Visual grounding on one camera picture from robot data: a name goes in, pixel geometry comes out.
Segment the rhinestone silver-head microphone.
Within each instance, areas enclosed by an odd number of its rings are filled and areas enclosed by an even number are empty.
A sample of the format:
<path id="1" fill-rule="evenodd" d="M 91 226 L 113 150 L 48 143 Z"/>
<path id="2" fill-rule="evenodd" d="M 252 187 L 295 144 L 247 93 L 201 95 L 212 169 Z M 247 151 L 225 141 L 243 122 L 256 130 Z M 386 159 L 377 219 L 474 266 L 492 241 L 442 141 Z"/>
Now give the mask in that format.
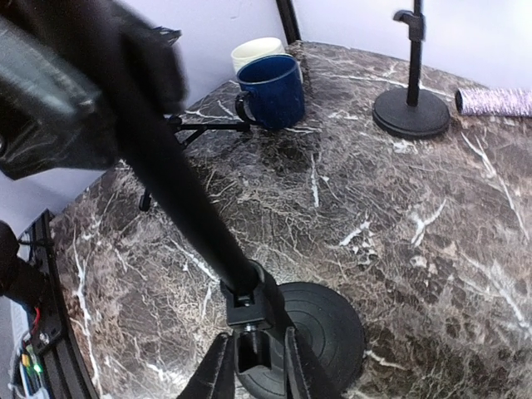
<path id="1" fill-rule="evenodd" d="M 531 117 L 531 90 L 462 88 L 455 92 L 463 116 Z"/>

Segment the black stand holding purple microphone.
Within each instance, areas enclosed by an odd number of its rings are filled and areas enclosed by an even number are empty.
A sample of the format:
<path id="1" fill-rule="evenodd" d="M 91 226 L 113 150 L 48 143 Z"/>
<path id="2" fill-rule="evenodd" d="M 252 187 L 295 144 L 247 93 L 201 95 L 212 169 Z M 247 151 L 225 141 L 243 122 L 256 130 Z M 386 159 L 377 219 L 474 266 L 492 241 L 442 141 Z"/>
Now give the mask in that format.
<path id="1" fill-rule="evenodd" d="M 104 170 L 123 159 L 219 276 L 234 338 L 234 376 L 279 372 L 295 327 L 280 286 L 247 259 L 186 161 L 166 117 L 181 112 L 177 31 L 152 27 L 116 1 L 4 1 L 1 98 L 28 124 L 2 134 L 1 170 L 19 180 L 55 168 Z M 359 373 L 361 322 L 346 299 L 296 283 L 324 323 L 316 355 L 342 392 Z"/>

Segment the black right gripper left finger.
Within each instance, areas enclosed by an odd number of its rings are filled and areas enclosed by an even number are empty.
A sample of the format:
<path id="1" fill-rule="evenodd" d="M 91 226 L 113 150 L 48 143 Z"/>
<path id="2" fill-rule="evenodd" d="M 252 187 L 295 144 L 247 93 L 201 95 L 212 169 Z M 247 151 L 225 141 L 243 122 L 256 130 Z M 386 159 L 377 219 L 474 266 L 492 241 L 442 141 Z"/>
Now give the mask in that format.
<path id="1" fill-rule="evenodd" d="M 234 395 L 234 338 L 222 332 L 177 399 L 233 399 Z"/>

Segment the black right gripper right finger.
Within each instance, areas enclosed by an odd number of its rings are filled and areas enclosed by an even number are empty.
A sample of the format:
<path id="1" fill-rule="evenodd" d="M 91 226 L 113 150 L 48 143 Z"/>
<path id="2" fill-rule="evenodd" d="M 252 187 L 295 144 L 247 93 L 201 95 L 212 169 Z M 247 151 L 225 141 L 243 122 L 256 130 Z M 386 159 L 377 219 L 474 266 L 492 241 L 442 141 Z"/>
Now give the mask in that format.
<path id="1" fill-rule="evenodd" d="M 284 338 L 285 398 L 341 398 L 340 391 L 328 379 L 312 348 L 295 328 L 287 328 Z"/>

